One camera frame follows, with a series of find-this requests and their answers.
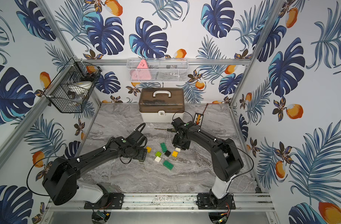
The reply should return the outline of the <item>dark green long brick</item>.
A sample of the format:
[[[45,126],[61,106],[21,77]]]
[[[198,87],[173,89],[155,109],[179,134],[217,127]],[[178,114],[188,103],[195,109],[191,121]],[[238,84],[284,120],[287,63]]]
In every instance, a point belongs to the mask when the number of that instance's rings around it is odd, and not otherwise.
[[[160,143],[160,146],[161,146],[162,152],[165,153],[167,151],[166,144],[164,142],[162,142],[162,143]]]
[[[163,162],[163,166],[166,167],[169,170],[173,170],[173,168],[174,168],[174,165],[171,162],[169,162],[168,160],[165,160]]]

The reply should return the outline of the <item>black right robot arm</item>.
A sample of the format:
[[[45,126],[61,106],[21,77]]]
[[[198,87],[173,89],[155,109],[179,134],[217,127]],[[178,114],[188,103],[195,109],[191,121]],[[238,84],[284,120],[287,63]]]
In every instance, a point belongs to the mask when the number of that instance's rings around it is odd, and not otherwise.
[[[220,210],[227,206],[230,209],[233,196],[229,193],[229,187],[234,179],[253,170],[254,161],[252,161],[252,167],[249,170],[241,173],[244,162],[240,152],[244,155],[247,155],[247,153],[236,147],[232,139],[224,140],[215,137],[193,121],[184,122],[182,118],[176,117],[176,114],[180,112],[177,111],[172,116],[171,125],[175,130],[173,146],[181,150],[187,150],[192,142],[197,143],[210,153],[213,171],[216,175],[214,185],[209,193],[199,194],[200,199],[196,201],[198,208]]]

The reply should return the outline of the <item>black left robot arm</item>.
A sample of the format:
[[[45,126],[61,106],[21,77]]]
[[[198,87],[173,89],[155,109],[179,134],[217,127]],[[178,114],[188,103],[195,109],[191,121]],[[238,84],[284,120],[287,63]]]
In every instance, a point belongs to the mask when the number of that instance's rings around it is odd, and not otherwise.
[[[121,209],[122,193],[111,193],[101,184],[91,185],[80,181],[87,172],[114,159],[128,158],[130,161],[145,161],[147,137],[142,133],[146,123],[140,124],[126,138],[111,137],[107,144],[89,153],[73,158],[55,157],[51,168],[44,174],[42,185],[46,197],[54,205],[69,201],[85,202],[85,209]]]

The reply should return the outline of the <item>lime green brick centre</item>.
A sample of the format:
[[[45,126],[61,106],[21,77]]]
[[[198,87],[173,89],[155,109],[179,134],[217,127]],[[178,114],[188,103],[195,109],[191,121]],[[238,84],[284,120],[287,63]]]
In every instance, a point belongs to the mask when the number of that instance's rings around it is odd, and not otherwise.
[[[157,156],[157,157],[161,157],[161,156],[162,156],[162,153],[161,153],[161,152],[159,152],[159,151],[157,151],[157,152],[155,153],[155,156]]]

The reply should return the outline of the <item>black square brick centre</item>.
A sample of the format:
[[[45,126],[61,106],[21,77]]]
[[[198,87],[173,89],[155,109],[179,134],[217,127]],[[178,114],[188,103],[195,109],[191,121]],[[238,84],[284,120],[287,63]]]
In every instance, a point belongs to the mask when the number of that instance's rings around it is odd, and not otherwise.
[[[171,155],[171,152],[167,150],[166,152],[164,152],[164,155],[169,157]]]

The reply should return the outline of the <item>black card with arrows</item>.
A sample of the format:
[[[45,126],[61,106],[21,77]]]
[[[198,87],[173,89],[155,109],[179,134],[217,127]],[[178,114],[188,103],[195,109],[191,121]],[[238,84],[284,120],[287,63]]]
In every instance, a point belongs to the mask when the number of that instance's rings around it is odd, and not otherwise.
[[[201,126],[202,122],[203,122],[203,118],[204,118],[204,114],[202,114],[202,113],[195,113],[194,123],[196,123],[196,125]]]

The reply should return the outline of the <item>brown lid storage box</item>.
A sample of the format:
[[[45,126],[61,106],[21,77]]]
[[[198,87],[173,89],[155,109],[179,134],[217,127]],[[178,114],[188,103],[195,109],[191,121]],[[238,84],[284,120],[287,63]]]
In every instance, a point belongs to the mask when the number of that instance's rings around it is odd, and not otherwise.
[[[141,90],[139,112],[146,123],[171,123],[185,113],[182,88],[145,88]]]

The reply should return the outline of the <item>pink triangle sign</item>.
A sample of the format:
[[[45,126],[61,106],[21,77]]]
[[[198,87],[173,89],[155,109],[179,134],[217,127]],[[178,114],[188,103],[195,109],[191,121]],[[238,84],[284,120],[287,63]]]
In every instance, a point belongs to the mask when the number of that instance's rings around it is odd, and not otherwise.
[[[135,82],[149,81],[152,79],[147,61],[142,59],[136,69],[131,70],[131,80]]]

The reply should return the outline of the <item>white object in basket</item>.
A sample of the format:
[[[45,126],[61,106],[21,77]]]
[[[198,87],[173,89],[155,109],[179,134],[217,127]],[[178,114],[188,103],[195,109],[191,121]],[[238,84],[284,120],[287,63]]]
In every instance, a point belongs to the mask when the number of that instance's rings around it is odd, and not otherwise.
[[[82,91],[88,92],[92,84],[93,83],[91,81],[77,82],[77,83],[69,84],[68,88],[70,91],[73,91],[73,92],[82,92]]]

